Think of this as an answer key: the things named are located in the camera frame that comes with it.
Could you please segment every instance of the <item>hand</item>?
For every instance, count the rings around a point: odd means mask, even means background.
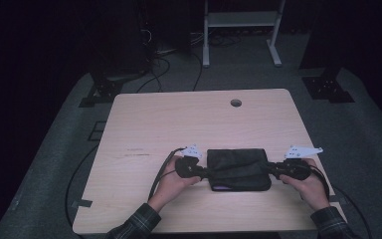
[[[315,166],[315,161],[311,158],[303,158],[309,165]],[[310,175],[306,180],[300,181],[286,175],[280,176],[281,181],[293,186],[299,193],[302,199],[314,210],[329,207],[330,203],[325,196],[324,187],[321,181],[315,176]]]
[[[201,181],[201,178],[198,176],[190,178],[180,177],[178,173],[174,171],[175,162],[178,158],[178,156],[172,157],[162,174],[164,176],[160,179],[156,192],[150,200],[148,200],[148,205],[157,212],[159,212],[168,202],[178,197],[185,188]]]

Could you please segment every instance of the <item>black fabric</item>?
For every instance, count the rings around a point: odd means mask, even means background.
[[[272,186],[261,148],[209,149],[207,167],[213,191],[266,191]]]

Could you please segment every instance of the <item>light wood tabletop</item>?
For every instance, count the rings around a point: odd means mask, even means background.
[[[105,233],[122,224],[146,202],[167,155],[194,143],[204,167],[207,149],[263,148],[277,162],[291,145],[314,147],[287,90],[119,95],[83,195],[92,205],[79,207],[74,231]],[[323,170],[318,156],[312,158]],[[272,183],[264,192],[214,192],[204,179],[163,208],[153,232],[315,229],[299,194],[274,177]]]

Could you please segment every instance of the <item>white metal frame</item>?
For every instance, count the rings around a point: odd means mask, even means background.
[[[204,45],[203,45],[203,66],[210,66],[209,51],[209,28],[211,27],[255,27],[255,26],[273,26],[271,39],[267,39],[269,51],[272,55],[276,67],[282,65],[282,61],[276,50],[276,39],[284,13],[286,0],[281,0],[278,11],[267,12],[222,12],[209,13],[208,0],[204,6]]]

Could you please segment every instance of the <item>plaid sleeve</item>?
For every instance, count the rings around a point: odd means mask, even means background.
[[[159,214],[144,203],[123,225],[107,232],[105,239],[147,238],[160,220]]]
[[[311,219],[317,226],[321,239],[360,238],[352,232],[335,207],[318,210],[311,215]]]

